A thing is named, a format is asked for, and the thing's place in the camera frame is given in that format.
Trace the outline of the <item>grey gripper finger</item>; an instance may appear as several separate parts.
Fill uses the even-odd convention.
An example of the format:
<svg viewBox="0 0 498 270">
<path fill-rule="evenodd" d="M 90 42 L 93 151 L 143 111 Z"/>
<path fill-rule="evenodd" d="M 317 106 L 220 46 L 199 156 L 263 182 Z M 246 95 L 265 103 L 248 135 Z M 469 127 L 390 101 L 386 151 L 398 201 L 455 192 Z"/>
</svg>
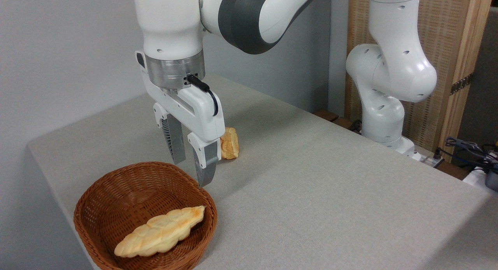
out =
<svg viewBox="0 0 498 270">
<path fill-rule="evenodd" d="M 210 184 L 216 172 L 217 162 L 222 158 L 221 140 L 202 141 L 194 132 L 189 133 L 188 141 L 193 148 L 197 181 L 200 187 Z"/>
<path fill-rule="evenodd" d="M 159 103 L 153 106 L 157 126 L 162 129 L 174 164 L 186 160 L 182 124 Z"/>
</svg>

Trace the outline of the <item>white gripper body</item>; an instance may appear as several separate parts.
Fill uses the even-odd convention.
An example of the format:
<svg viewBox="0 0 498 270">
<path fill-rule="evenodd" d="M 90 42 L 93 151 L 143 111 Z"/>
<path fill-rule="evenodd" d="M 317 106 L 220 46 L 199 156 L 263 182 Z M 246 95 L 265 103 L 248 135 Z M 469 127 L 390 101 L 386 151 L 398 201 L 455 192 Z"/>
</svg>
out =
<svg viewBox="0 0 498 270">
<path fill-rule="evenodd" d="M 142 51 L 135 53 L 146 91 L 151 98 L 194 132 L 202 141 L 208 143 L 224 135 L 225 126 L 221 103 L 217 104 L 218 112 L 214 116 L 213 98 L 198 87 L 189 84 L 183 89 L 174 89 L 173 91 L 157 87 L 149 79 L 145 54 Z"/>
</svg>

